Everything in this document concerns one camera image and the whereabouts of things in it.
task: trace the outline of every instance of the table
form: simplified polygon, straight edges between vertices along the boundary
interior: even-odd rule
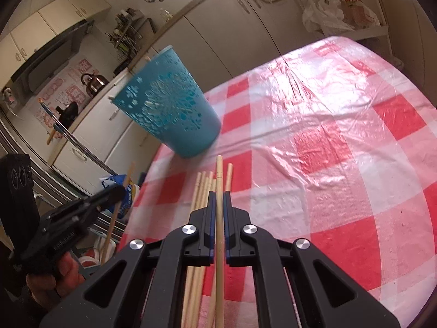
[[[225,169],[234,164],[233,205],[252,223],[278,239],[311,240],[406,327],[436,286],[431,103],[392,65],[343,37],[293,51],[206,97],[222,119],[219,138],[188,160],[161,147],[122,245],[184,225],[197,172],[214,170],[221,154]],[[257,327],[251,269],[227,267],[225,280],[225,326]]]

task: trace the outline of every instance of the bundle of chopsticks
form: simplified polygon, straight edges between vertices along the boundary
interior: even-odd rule
[[[225,191],[231,191],[233,165],[228,164]],[[216,229],[215,229],[215,272],[212,282],[211,299],[209,302],[207,328],[223,328],[224,324],[224,222],[223,222],[223,158],[217,157],[216,174],[212,171],[197,173],[196,184],[191,200],[190,214],[196,209],[208,205],[209,191],[216,192]],[[182,310],[181,328],[197,328],[200,305],[202,303],[203,281],[205,267],[188,267],[185,281],[184,305]]]

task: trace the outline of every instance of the red and white checkered tablecloth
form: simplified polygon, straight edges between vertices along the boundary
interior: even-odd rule
[[[122,244],[159,240],[184,225],[197,172],[214,170],[221,154],[225,169],[234,164],[232,203],[252,223],[278,239],[310,239],[406,327],[436,286],[431,103],[392,65],[342,37],[293,51],[206,97],[222,120],[219,138],[188,160],[161,147]],[[250,268],[226,268],[225,299],[226,328],[258,326]]]

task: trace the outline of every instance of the finger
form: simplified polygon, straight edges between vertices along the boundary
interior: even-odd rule
[[[56,280],[52,275],[32,275],[26,276],[26,283],[32,292],[53,290],[56,287]]]
[[[73,260],[68,273],[58,282],[56,290],[61,297],[67,296],[79,284],[79,264]]]
[[[71,270],[71,267],[75,260],[71,257],[69,252],[66,252],[58,262],[58,269],[62,276],[67,275],[67,273]]]

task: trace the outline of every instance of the wooden countertop edge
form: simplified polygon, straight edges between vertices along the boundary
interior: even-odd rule
[[[72,125],[68,128],[70,133],[73,133],[79,124],[84,120],[84,118],[89,114],[89,112],[93,109],[93,107],[99,102],[103,97],[106,96],[106,94],[115,86],[117,85],[121,79],[123,79],[127,74],[129,73],[129,70],[126,68],[124,69],[120,74],[115,76],[108,85],[106,85],[102,91],[100,91],[95,98],[91,100],[91,102],[82,110],[81,113],[79,113],[79,116],[74,120]],[[67,139],[65,137],[61,138],[61,140],[58,142],[56,147],[53,149],[52,154],[50,154],[48,164],[49,166],[53,166],[56,159],[58,158],[58,155],[61,153],[62,149],[64,148],[64,145],[67,143]]]
[[[141,48],[135,58],[133,58],[133,60],[130,62],[128,66],[129,70],[132,70],[135,67],[135,65],[146,54],[150,47],[152,47],[156,43],[156,41],[163,36],[164,33],[166,33],[173,25],[176,24],[176,22],[178,22],[182,17],[185,17],[187,13],[189,13],[192,9],[194,9],[204,1],[205,0],[192,0],[187,3],[181,10],[179,10],[179,12],[176,13],[176,15],[174,15],[170,21],[163,25],[158,30],[158,32],[154,34],[153,38],[150,39],[150,41]]]

